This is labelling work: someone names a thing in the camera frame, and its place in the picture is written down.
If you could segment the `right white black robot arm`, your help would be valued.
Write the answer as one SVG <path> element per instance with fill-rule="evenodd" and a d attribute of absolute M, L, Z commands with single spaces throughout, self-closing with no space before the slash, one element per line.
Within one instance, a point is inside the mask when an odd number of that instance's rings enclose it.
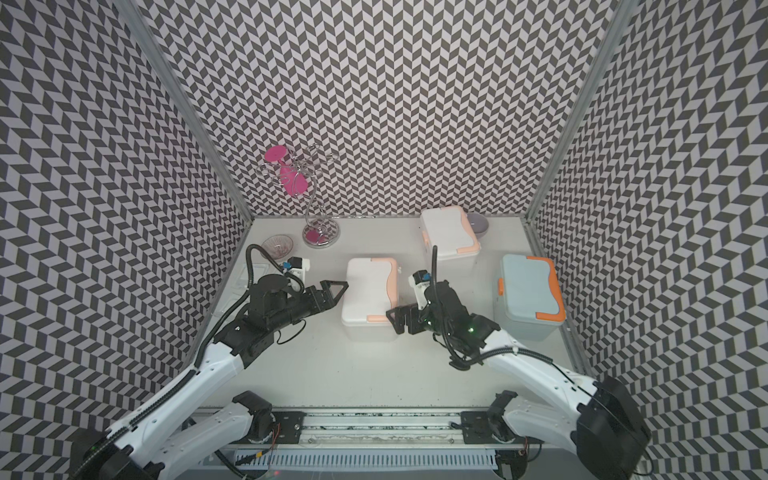
<path fill-rule="evenodd" d="M 527 348 L 495 321 L 470 312 L 438 277 L 438 254 L 411 278 L 413 304 L 394 307 L 386 318 L 397 334 L 428 331 L 441 338 L 449 364 L 467 371 L 480 364 L 521 381 L 541 398 L 530 402 L 514 391 L 497 395 L 487 410 L 488 427 L 501 442 L 532 437 L 574 454 L 597 479 L 639 475 L 651 432 L 626 386 L 598 381 Z"/>

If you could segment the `white first aid box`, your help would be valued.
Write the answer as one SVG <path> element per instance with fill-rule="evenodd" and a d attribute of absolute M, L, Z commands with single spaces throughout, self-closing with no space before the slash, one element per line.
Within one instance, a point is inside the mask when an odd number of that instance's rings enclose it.
<path fill-rule="evenodd" d="M 477 262 L 481 244 L 472 230 L 466 212 L 459 206 L 423 210 L 420 232 L 427 269 L 437 247 L 437 275 L 451 282 L 468 277 Z"/>
<path fill-rule="evenodd" d="M 386 317 L 399 305 L 399 265 L 392 257 L 359 257 L 347 264 L 349 288 L 343 295 L 341 322 L 355 342 L 389 342 L 397 333 Z"/>

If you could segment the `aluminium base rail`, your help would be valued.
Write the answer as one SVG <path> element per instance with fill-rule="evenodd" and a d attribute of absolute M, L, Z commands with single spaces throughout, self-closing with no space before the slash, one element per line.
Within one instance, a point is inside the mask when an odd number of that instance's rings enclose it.
<path fill-rule="evenodd" d="M 500 420 L 512 432 L 504 440 L 492 432 L 485 408 L 277 408 L 278 451 L 324 449 L 451 449 L 521 447 L 544 443 L 563 449 L 584 412 L 515 398 Z"/>

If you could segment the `blue first aid kit box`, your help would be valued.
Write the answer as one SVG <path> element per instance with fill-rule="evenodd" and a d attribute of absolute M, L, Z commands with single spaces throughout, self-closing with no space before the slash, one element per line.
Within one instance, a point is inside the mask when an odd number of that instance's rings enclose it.
<path fill-rule="evenodd" d="M 549 258 L 505 254 L 494 300 L 495 321 L 521 341 L 542 341 L 567 318 L 554 262 Z"/>

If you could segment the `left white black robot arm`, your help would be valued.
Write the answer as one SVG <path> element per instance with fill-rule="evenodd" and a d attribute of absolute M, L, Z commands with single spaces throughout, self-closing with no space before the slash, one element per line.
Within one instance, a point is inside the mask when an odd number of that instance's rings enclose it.
<path fill-rule="evenodd" d="M 247 284 L 201 342 L 192 362 L 159 392 L 106 431 L 72 440 L 72 479 L 174 479 L 196 461 L 242 438 L 272 436 L 270 403 L 247 391 L 207 420 L 182 430 L 218 388 L 250 366 L 291 325 L 334 309 L 348 282 L 306 285 L 291 262 L 258 244 L 246 249 Z"/>

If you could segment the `small clear glass bowl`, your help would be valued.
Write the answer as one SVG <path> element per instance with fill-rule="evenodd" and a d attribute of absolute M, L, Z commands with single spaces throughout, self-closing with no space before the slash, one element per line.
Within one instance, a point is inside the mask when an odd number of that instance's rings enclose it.
<path fill-rule="evenodd" d="M 272 235 L 261 243 L 261 247 L 275 260 L 288 257 L 294 249 L 294 242 L 289 235 Z"/>

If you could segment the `small grey round bowl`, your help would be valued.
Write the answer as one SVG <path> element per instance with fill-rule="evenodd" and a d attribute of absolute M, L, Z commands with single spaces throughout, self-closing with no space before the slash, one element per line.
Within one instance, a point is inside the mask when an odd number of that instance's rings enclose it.
<path fill-rule="evenodd" d="M 476 212 L 469 212 L 467 214 L 467 219 L 470 223 L 472 231 L 478 239 L 482 238 L 488 232 L 490 224 L 484 215 Z"/>

